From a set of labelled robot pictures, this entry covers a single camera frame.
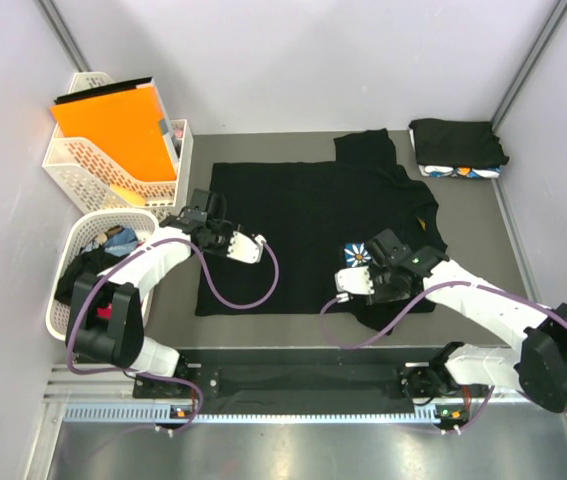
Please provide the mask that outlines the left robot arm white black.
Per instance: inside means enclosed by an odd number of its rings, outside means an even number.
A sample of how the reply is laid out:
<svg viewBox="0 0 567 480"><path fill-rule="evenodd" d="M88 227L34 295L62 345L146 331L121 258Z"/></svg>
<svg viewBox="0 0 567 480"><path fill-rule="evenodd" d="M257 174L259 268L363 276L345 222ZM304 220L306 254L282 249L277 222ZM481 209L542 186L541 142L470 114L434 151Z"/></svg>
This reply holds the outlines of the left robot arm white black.
<svg viewBox="0 0 567 480"><path fill-rule="evenodd" d="M176 266L196 253L224 255L234 226L226 220L220 193L197 189L178 214L163 219L152 235L104 272L85 273L74 283L65 344L76 354L115 368L155 376L168 396L189 387L190 374L179 353L146 336L142 303Z"/></svg>

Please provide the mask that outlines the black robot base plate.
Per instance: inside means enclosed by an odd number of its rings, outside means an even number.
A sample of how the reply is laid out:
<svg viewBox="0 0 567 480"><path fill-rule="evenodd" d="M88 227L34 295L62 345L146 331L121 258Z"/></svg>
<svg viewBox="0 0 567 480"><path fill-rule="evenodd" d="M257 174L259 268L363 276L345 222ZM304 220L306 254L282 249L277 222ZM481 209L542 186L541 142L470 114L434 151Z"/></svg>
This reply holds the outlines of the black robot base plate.
<svg viewBox="0 0 567 480"><path fill-rule="evenodd" d="M430 347L190 348L176 375L200 388L205 414L411 413L444 394L419 373Z"/></svg>

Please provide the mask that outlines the black t shirt flower print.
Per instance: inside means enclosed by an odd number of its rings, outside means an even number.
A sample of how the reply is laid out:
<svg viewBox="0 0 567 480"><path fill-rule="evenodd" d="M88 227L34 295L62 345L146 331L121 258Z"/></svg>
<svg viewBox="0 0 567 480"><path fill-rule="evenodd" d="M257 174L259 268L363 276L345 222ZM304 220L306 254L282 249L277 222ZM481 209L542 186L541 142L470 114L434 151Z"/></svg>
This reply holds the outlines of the black t shirt flower print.
<svg viewBox="0 0 567 480"><path fill-rule="evenodd" d="M195 147L204 189L224 196L227 220L261 234L275 252L246 265L209 255L215 286L200 281L195 313L231 315L213 294L247 304L266 292L256 315L313 314L336 294L333 276L353 245L386 229L413 251L447 245L437 226L439 204L399 161L403 138L387 129L350 133L322 144L294 135L258 143L211 137Z"/></svg>

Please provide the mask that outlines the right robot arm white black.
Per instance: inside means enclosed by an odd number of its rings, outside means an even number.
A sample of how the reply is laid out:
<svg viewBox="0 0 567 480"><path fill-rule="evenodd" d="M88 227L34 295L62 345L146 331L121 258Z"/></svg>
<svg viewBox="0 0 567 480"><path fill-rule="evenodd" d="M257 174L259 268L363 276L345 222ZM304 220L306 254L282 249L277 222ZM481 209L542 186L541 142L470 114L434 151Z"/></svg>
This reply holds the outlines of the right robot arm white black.
<svg viewBox="0 0 567 480"><path fill-rule="evenodd" d="M450 396L466 385L516 390L554 413L567 411L567 304L555 308L518 297L473 275L444 253L413 251L390 229L366 242L370 301L428 300L471 320L501 347L451 342L430 362L429 380Z"/></svg>

